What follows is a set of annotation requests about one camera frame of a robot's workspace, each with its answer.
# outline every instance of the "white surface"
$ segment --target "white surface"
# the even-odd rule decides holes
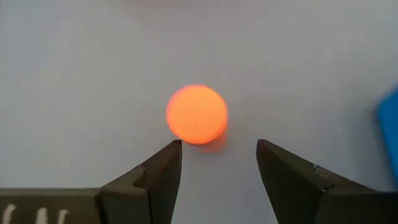
[[[258,138],[391,190],[374,109],[398,82],[393,2],[0,0],[0,186],[107,183],[174,138],[169,96],[204,83],[229,138],[184,145],[173,223],[276,223]]]

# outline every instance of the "metal jaw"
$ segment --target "metal jaw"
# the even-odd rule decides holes
[[[263,139],[256,157],[279,224],[398,223],[397,193],[369,189]]]
[[[0,189],[2,224],[170,224],[181,165],[176,140],[99,189]]]

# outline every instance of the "ball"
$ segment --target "ball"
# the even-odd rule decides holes
[[[216,91],[189,85],[170,98],[166,109],[170,130],[190,144],[206,144],[220,137],[228,125],[228,107]]]

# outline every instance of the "blue object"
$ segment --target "blue object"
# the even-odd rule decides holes
[[[379,119],[398,186],[398,88],[379,107]]]

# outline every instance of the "glowing orange ball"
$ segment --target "glowing orange ball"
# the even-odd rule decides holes
[[[211,88],[189,85],[171,97],[166,120],[180,139],[191,144],[205,144],[224,133],[228,108],[224,99]]]

